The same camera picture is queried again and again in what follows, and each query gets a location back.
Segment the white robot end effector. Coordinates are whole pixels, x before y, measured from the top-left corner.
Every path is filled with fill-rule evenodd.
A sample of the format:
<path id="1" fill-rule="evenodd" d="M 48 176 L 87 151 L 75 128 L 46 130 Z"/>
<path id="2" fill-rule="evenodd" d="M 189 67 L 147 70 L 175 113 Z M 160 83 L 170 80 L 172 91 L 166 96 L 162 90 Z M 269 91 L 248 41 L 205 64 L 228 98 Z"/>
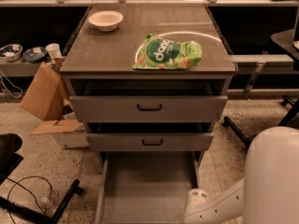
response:
<path id="1" fill-rule="evenodd" d="M 199 210 L 199 207 L 209 200 L 209 195 L 203 189 L 191 189 L 187 195 L 185 205 L 186 213 L 193 213 Z"/>

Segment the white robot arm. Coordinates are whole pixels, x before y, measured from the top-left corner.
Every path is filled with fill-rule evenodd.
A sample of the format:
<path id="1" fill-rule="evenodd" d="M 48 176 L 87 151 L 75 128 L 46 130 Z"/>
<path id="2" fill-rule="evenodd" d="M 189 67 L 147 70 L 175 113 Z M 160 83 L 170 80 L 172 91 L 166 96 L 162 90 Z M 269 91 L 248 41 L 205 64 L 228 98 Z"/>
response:
<path id="1" fill-rule="evenodd" d="M 299 224 L 299 130 L 266 129 L 253 138 L 245 176 L 210 199 L 201 189 L 188 193 L 184 224 Z"/>

